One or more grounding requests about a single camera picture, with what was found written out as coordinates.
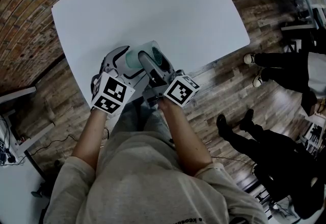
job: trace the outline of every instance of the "wooden floor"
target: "wooden floor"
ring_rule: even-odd
[[[202,86],[200,93],[189,103],[184,111],[198,136],[210,150],[212,156],[253,162],[237,153],[228,142],[218,135],[216,118],[223,113],[235,132],[249,137],[238,128],[248,108],[255,110],[254,122],[264,129],[296,138],[305,131],[308,123],[300,111],[301,94],[286,90],[275,82],[268,82],[260,88],[253,88],[253,77],[259,67],[248,66],[242,57],[248,52],[281,52],[282,35],[279,25],[292,21],[293,8],[289,0],[233,0],[249,33],[251,44],[222,59],[213,61],[194,71],[192,76]],[[16,118],[19,134],[33,136],[50,121],[55,128],[38,141],[31,149],[48,145],[52,140],[64,139],[72,134],[76,139],[89,116],[89,107],[74,80],[66,60],[60,62],[37,84],[37,92],[32,98],[22,98]],[[111,131],[118,117],[108,120]],[[106,132],[103,132],[103,143]],[[55,160],[63,162],[70,156],[75,141],[55,142],[48,149],[33,156],[40,168],[46,170]],[[241,161],[215,159],[222,162],[238,185],[245,188],[253,180],[251,166]]]

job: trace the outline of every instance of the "white table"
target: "white table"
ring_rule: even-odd
[[[88,104],[92,76],[118,46],[155,40],[174,68],[188,73],[250,42],[232,0],[60,0],[52,13]],[[131,100],[147,82],[137,85]]]

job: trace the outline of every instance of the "person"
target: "person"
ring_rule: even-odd
[[[267,224],[255,198],[213,163],[182,108],[129,103],[100,149],[106,114],[95,108],[56,180],[45,223]]]
[[[239,127],[254,139],[234,133],[224,115],[219,115],[216,121],[219,135],[257,164],[254,174],[273,201],[278,202],[290,195],[298,216],[310,218],[322,207],[324,200],[324,183],[322,178],[318,178],[314,159],[291,138],[255,125],[253,115],[254,111],[249,109]]]
[[[269,79],[286,89],[300,93],[310,90],[317,99],[326,97],[326,54],[313,52],[248,53],[246,64],[265,67],[254,78],[253,86],[259,87]]]

